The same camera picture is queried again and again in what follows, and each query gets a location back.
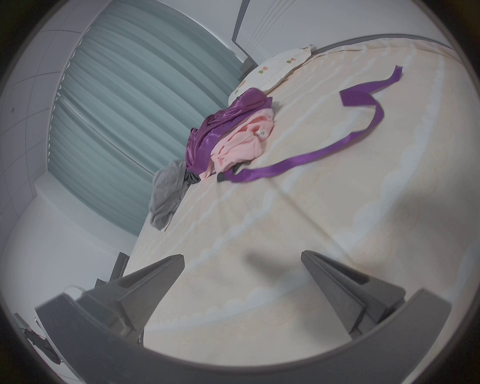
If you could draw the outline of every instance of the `pillow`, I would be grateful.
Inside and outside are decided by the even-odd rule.
[[[251,71],[240,85],[230,94],[230,106],[237,97],[249,88],[257,88],[264,93],[279,85],[294,69],[301,66],[311,55],[310,46],[291,49],[279,53]]]

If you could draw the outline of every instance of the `teal curtain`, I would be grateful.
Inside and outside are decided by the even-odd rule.
[[[153,174],[185,157],[190,129],[227,107],[240,60],[155,0],[114,0],[60,84],[48,170],[95,212],[138,235]]]

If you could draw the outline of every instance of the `bed sheet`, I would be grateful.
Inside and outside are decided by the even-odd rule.
[[[148,218],[126,274],[181,253],[185,270],[145,328],[144,345],[221,365],[298,360],[350,341],[300,261],[321,252],[454,301],[480,251],[480,108],[456,54],[378,39],[311,57],[269,96],[275,126],[256,168],[363,129],[372,108],[339,91],[401,80],[374,97],[382,123],[361,142],[272,179],[215,177],[189,188],[165,233]]]

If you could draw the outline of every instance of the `purple satin garment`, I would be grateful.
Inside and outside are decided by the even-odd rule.
[[[187,142],[187,170],[200,175],[210,163],[212,150],[220,137],[253,113],[272,107],[272,98],[255,88],[246,90],[226,110],[208,116],[200,129],[192,128]]]
[[[380,90],[381,88],[388,87],[389,85],[396,83],[400,80],[402,74],[402,67],[395,66],[393,74],[386,80],[373,81],[370,83],[363,83],[355,85],[351,88],[340,91],[340,98],[345,107],[359,107],[359,106],[375,106],[375,113],[373,119],[362,131],[352,132],[343,139],[317,151],[305,153],[290,157],[279,163],[273,164],[264,168],[257,169],[243,169],[237,175],[233,174],[233,170],[229,169],[224,172],[223,179],[230,180],[234,183],[249,182],[262,178],[269,178],[280,175],[289,169],[298,167],[299,165],[311,163],[319,160],[323,157],[331,155],[337,152],[349,144],[352,144],[355,140],[365,137],[370,133],[384,118],[384,110],[380,103],[375,100],[370,93]]]

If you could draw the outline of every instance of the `pink fabric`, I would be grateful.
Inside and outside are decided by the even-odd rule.
[[[260,156],[264,152],[261,142],[270,136],[273,124],[273,110],[264,108],[222,135],[212,150],[207,170],[199,175],[200,180]]]

